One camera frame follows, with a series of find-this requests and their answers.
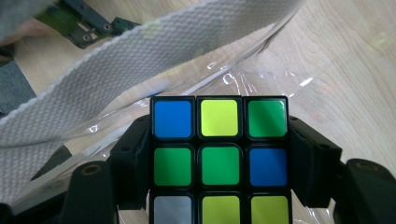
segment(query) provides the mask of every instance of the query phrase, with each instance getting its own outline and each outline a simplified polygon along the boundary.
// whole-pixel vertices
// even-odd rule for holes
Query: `yellow square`
[[[203,100],[201,132],[203,136],[238,135],[238,105],[235,100]]]

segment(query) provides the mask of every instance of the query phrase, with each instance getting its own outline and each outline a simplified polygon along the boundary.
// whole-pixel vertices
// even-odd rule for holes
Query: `wooden table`
[[[151,21],[192,3],[87,2],[109,21],[117,15],[137,22]],[[395,11],[393,0],[306,0],[268,49],[250,59],[262,72],[248,78],[256,93],[288,95],[290,114],[341,147],[343,161],[376,161],[393,175]],[[29,37],[19,42],[16,60],[39,93],[95,46],[80,50],[59,36]],[[293,213],[295,219],[313,223],[303,208],[296,205]],[[125,223],[147,223],[144,212],[123,218]]]

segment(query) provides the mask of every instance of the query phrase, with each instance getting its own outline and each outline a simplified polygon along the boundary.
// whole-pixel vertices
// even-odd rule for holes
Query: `transparent plastic wrap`
[[[275,2],[268,1],[269,4],[276,5]],[[360,83],[375,83],[375,85],[370,86],[374,90],[377,88],[377,82],[395,83],[394,79],[390,76],[383,76],[384,81],[368,76],[366,71],[361,69],[365,61],[356,59],[355,51],[348,49],[351,46],[353,49],[364,46],[361,49],[365,53],[371,52],[371,47],[380,51],[385,56],[381,56],[379,59],[373,57],[373,62],[378,65],[381,74],[388,74],[387,71],[396,70],[396,67],[390,62],[391,55],[389,56],[389,51],[387,50],[387,46],[392,46],[391,43],[393,43],[390,41],[390,28],[384,28],[381,31],[382,33],[375,31],[369,34],[367,32],[369,37],[366,36],[366,39],[356,36],[353,32],[349,34],[348,30],[338,31],[334,28],[335,26],[332,26],[332,23],[326,23],[326,18],[323,19],[318,15],[318,13],[321,13],[320,3],[313,3],[313,1],[310,2],[309,8],[304,9],[304,13],[297,15],[291,20],[292,25],[288,24],[285,26],[301,3],[302,1],[295,1],[295,5],[290,7],[288,12],[282,14],[280,18],[272,22],[265,22],[261,29],[249,33],[249,35],[244,35],[241,39],[238,38],[238,40],[230,43],[227,42],[229,39],[223,40],[225,45],[221,45],[223,44],[221,43],[217,46],[217,49],[209,50],[208,52],[206,52],[204,47],[197,48],[194,50],[194,56],[191,60],[189,58],[187,61],[180,60],[175,64],[166,64],[163,70],[157,73],[159,75],[155,74],[157,75],[155,77],[147,76],[146,81],[138,82],[138,85],[123,91],[106,108],[101,109],[100,113],[81,119],[78,125],[73,124],[62,129],[62,134],[54,135],[48,139],[36,139],[35,142],[28,142],[32,146],[42,145],[45,147],[48,144],[54,146],[65,144],[72,152],[73,157],[30,182],[22,193],[13,200],[13,210],[18,213],[33,204],[41,203],[59,192],[65,191],[71,173],[79,165],[87,161],[105,161],[109,156],[110,149],[114,147],[127,127],[135,119],[149,112],[150,95],[157,94],[286,95],[289,97],[291,115],[302,120],[309,120],[310,122],[308,123],[314,129],[331,140],[337,140],[334,142],[342,143],[341,147],[346,148],[345,154],[343,154],[343,161],[360,155],[368,159],[377,158],[380,163],[394,164],[391,161],[391,158],[394,158],[394,152],[387,152],[388,154],[378,153],[381,147],[388,148],[393,146],[392,133],[394,133],[394,130],[390,128],[391,125],[378,126],[380,128],[375,126],[375,129],[368,130],[366,128],[368,125],[361,124],[361,120],[364,120],[366,115],[354,114],[353,112],[355,110],[354,106],[357,106],[361,113],[367,110],[361,107],[362,104],[365,104],[365,101],[361,99],[366,99],[368,96],[366,95],[367,90],[359,85]],[[380,18],[380,13],[377,12],[377,9],[380,6],[373,6],[378,19]],[[349,13],[342,9],[342,4],[339,6],[332,5],[332,7],[335,7],[336,10],[334,11],[340,12],[342,17],[349,16]],[[159,33],[164,27],[162,22],[154,21],[150,25],[156,26],[158,29],[154,29],[154,31]],[[144,34],[143,37],[152,40],[155,32],[142,33]],[[353,41],[345,41],[343,39],[345,37],[344,32],[353,36]],[[101,55],[102,51],[119,44],[127,39],[130,34],[115,38],[109,44],[104,44],[99,50],[94,51],[78,62],[74,66],[74,70],[71,69],[71,72],[68,71],[66,74],[70,75],[75,70],[81,72],[78,69],[85,66],[87,62],[100,60],[100,56],[106,57],[105,54]],[[311,36],[315,36],[321,42],[315,42],[317,39],[313,40]],[[368,42],[370,42],[370,48],[366,48],[364,45],[364,43]],[[127,55],[122,54],[122,52],[119,57],[121,61],[131,60],[130,58],[124,59],[127,58]],[[345,60],[339,62],[337,61],[338,58]],[[347,62],[353,62],[353,66],[350,66]],[[118,62],[112,61],[101,66],[101,68],[116,66],[111,65],[111,63],[117,64]],[[355,71],[350,69],[350,67],[358,67],[359,69]],[[347,76],[344,74],[343,77],[340,74],[344,70],[348,71],[348,73]],[[130,73],[135,75],[136,71],[131,69]],[[102,83],[99,83],[97,87],[102,88],[105,86],[100,85]],[[51,87],[49,92],[53,91],[55,87]],[[377,96],[377,94],[370,93],[374,98]],[[385,94],[383,99],[388,100],[388,97]],[[89,102],[92,98],[87,96],[85,102]],[[348,100],[340,103],[336,101],[338,98],[350,98],[350,102],[359,101],[360,104],[352,104]],[[379,100],[379,102],[379,105],[384,104],[382,100]],[[381,115],[388,112],[389,110],[387,109],[381,110],[380,106],[375,111],[375,113]],[[394,123],[394,120],[384,120],[386,119],[381,119],[381,122]],[[376,132],[382,134],[380,136],[376,135],[376,138],[367,137],[375,135]],[[367,140],[361,141],[361,136],[366,136],[365,139],[369,139],[371,145],[366,146]],[[368,152],[362,150],[361,153],[353,153],[353,151],[348,150],[353,147],[366,149],[374,146],[377,146],[377,150],[367,150]],[[329,209],[309,209],[303,208],[294,195],[292,201],[293,223],[333,223],[332,210],[334,202],[331,202]],[[147,216],[142,211],[137,213],[121,212],[120,220],[128,223],[130,213],[140,217],[140,222],[138,223],[147,223]]]

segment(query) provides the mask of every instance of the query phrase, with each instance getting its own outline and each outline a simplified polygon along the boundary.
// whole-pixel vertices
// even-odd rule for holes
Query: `colored tile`
[[[251,223],[289,224],[288,199],[284,196],[255,196],[251,199]]]
[[[285,102],[253,100],[248,102],[248,133],[252,137],[282,137],[287,132]]]
[[[238,105],[235,100],[203,100],[201,102],[201,133],[203,136],[236,136]]]
[[[153,121],[154,135],[159,138],[188,138],[193,130],[191,102],[155,102]]]
[[[154,183],[157,186],[188,186],[191,183],[191,151],[180,147],[156,148]]]
[[[250,184],[254,187],[282,187],[287,184],[286,152],[280,148],[252,148],[249,151]]]
[[[192,202],[187,196],[159,196],[154,199],[154,224],[192,223]]]
[[[239,207],[236,196],[206,196],[202,201],[202,223],[239,224]]]
[[[204,147],[202,149],[202,181],[205,185],[239,183],[240,153],[237,147]]]

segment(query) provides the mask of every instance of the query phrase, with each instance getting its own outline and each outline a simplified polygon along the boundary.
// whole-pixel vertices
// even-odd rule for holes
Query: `wood grain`
[[[194,2],[88,1],[109,21],[117,15],[138,22],[151,21]],[[235,76],[241,85],[244,78],[255,90],[245,94],[288,95],[290,114],[340,146],[343,161],[376,161],[396,175],[395,11],[393,0],[306,0],[268,49],[238,64],[241,69]],[[80,50],[59,36],[29,37],[19,42],[16,60],[33,89],[42,92],[95,46]],[[103,114],[127,106],[142,90],[155,91],[163,83],[180,81],[178,74],[211,63],[201,57],[167,71],[125,92]],[[217,80],[201,91],[227,92],[229,87],[220,84]],[[78,140],[69,145],[78,148],[81,143]],[[310,214],[312,211],[307,212],[294,200],[296,223],[316,223]],[[147,223],[147,217],[137,212],[124,221]]]

